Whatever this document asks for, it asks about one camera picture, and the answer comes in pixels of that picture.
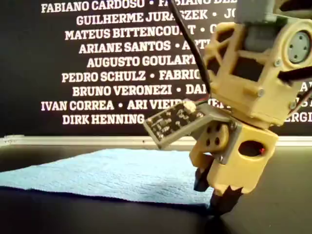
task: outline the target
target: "black surface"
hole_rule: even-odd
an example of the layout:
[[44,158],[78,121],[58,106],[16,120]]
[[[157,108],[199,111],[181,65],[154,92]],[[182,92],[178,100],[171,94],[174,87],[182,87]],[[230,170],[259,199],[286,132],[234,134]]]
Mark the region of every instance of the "black surface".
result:
[[[0,189],[1,233],[203,234],[207,218],[196,212],[140,203]],[[228,232],[221,220],[212,232]]]
[[[1,171],[71,157],[100,146],[0,148]],[[0,189],[2,234],[311,234],[312,147],[278,147],[257,188],[222,220],[203,209]]]

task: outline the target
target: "gray plastic part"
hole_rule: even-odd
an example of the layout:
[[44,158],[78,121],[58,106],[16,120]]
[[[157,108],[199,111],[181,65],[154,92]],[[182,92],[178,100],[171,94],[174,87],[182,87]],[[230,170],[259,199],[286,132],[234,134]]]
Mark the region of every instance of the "gray plastic part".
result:
[[236,4],[235,21],[246,22],[276,22],[273,13],[275,0],[239,0]]
[[[223,112],[219,108],[211,106],[207,103],[203,103],[197,106],[197,109],[204,114],[202,118],[182,127],[179,131],[164,137],[162,140],[158,140],[157,136],[154,135],[153,131],[150,129],[146,121],[143,123],[143,126],[145,130],[148,132],[148,134],[151,136],[157,147],[159,149],[163,149],[168,145],[170,145],[171,143],[179,140],[180,138],[185,137],[187,135],[191,135],[192,132],[200,130],[200,128],[202,128],[211,121],[220,121],[227,123],[230,122],[231,120],[226,112]],[[167,110],[164,110],[151,118],[154,118],[165,112],[167,112]]]
[[288,46],[288,59],[294,64],[307,59],[311,50],[311,38],[306,32],[298,32]]
[[221,164],[227,164],[230,156],[231,156],[231,153],[233,152],[233,148],[237,142],[237,139],[239,137],[239,134],[241,133],[242,131],[242,123],[237,121],[237,120],[234,120],[232,119],[232,121],[234,121],[236,123],[236,128],[235,130],[233,130],[232,132],[230,132],[230,135],[229,135],[229,141],[228,141],[228,144],[226,146],[226,148],[222,151],[222,153],[213,153],[213,157]]
[[244,49],[262,53],[273,47],[278,35],[278,28],[274,25],[253,25],[248,27],[244,41]]

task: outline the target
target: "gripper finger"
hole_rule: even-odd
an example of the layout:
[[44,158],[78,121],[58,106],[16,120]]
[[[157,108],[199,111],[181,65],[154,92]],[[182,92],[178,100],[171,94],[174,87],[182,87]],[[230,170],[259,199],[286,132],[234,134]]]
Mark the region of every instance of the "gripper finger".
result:
[[223,196],[218,196],[213,193],[213,196],[210,199],[209,214],[221,216],[232,211],[242,195],[242,189],[232,190],[230,186],[227,188]]
[[211,165],[213,164],[214,158],[209,155],[207,155],[206,157],[207,161],[209,162],[208,167],[205,170],[197,168],[195,172],[194,190],[197,192],[205,192],[209,188],[207,176],[211,168]]

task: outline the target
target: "black circuit board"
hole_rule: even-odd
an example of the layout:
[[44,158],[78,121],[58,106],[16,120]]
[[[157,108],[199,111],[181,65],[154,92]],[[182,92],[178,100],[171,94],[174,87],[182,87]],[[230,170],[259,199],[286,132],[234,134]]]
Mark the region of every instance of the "black circuit board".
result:
[[202,112],[188,113],[183,103],[180,103],[160,115],[149,118],[146,123],[157,139],[162,140],[202,117],[204,117]]

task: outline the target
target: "yellow plastic part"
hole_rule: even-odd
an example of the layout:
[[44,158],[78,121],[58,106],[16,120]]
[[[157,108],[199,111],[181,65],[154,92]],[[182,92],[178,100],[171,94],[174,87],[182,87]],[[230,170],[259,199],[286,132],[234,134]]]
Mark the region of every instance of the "yellow plastic part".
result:
[[[241,143],[256,141],[262,143],[265,152],[259,156],[244,156],[239,152]],[[217,195],[222,195],[228,186],[232,190],[242,189],[242,193],[250,193],[257,185],[262,172],[275,151],[278,135],[242,123],[242,130],[235,140],[235,145],[226,165],[213,162],[207,180]]]
[[205,153],[224,150],[229,140],[229,127],[217,121],[210,122],[204,128],[196,144],[190,152],[193,166],[205,170],[211,160]]
[[[232,36],[219,42],[220,35],[233,30]],[[301,83],[292,86],[282,82],[280,72],[291,71],[311,66],[312,53],[299,64],[288,59],[288,47],[292,37],[299,31],[307,32],[312,38],[312,20],[299,19],[289,23],[279,32],[273,47],[263,53],[242,50],[246,26],[235,23],[220,23],[206,47],[204,60],[209,68],[213,59],[219,63],[219,70],[211,76],[213,97],[233,109],[232,115],[250,125],[269,128],[270,125],[281,126],[288,117],[290,106],[300,91]],[[253,59],[263,65],[257,82],[233,75],[239,58]]]

